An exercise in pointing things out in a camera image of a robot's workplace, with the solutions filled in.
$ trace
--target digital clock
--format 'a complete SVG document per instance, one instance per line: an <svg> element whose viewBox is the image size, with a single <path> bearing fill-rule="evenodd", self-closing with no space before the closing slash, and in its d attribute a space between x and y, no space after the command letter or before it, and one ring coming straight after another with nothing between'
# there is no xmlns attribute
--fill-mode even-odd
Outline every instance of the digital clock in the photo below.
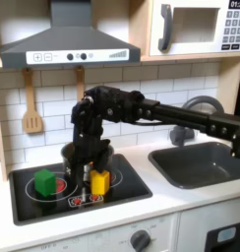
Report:
<svg viewBox="0 0 240 252"><path fill-rule="evenodd" d="M240 9L240 0L230 0L229 9Z"/></svg>

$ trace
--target cabinet door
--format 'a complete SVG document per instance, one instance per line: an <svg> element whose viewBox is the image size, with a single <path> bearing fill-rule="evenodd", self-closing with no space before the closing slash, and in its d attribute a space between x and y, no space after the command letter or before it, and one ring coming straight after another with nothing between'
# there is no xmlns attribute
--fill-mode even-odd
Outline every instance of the cabinet door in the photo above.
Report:
<svg viewBox="0 0 240 252"><path fill-rule="evenodd" d="M209 231L240 222L240 198L183 212L177 252L204 252Z"/></svg>

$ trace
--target yellow block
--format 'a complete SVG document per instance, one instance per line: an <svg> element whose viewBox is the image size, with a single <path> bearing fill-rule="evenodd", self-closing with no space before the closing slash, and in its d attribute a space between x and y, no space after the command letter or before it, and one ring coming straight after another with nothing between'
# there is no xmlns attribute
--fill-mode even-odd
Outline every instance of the yellow block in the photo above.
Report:
<svg viewBox="0 0 240 252"><path fill-rule="evenodd" d="M102 173L92 170L90 172L90 189L92 194L105 195L109 190L110 173L104 170Z"/></svg>

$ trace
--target gray range hood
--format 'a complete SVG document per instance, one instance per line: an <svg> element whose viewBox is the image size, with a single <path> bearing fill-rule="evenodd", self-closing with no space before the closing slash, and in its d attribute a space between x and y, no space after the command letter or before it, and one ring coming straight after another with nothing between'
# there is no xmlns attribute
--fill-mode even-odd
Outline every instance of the gray range hood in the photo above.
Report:
<svg viewBox="0 0 240 252"><path fill-rule="evenodd" d="M91 27L90 0L51 0L51 28L0 48L4 68L140 62L140 48Z"/></svg>

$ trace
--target robotic arm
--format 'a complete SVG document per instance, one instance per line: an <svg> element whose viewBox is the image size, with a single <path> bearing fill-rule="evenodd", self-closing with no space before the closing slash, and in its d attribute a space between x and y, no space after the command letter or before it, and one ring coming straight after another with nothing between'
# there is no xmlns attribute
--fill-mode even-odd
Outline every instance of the robotic arm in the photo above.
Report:
<svg viewBox="0 0 240 252"><path fill-rule="evenodd" d="M140 119L160 123L139 123ZM96 87L72 110L74 127L74 167L93 161L102 172L108 159L109 140L101 140L102 120L134 125L177 124L232 142L231 155L240 158L240 117L215 113L212 115L160 104L146 99L140 92L123 92L109 87Z"/></svg>

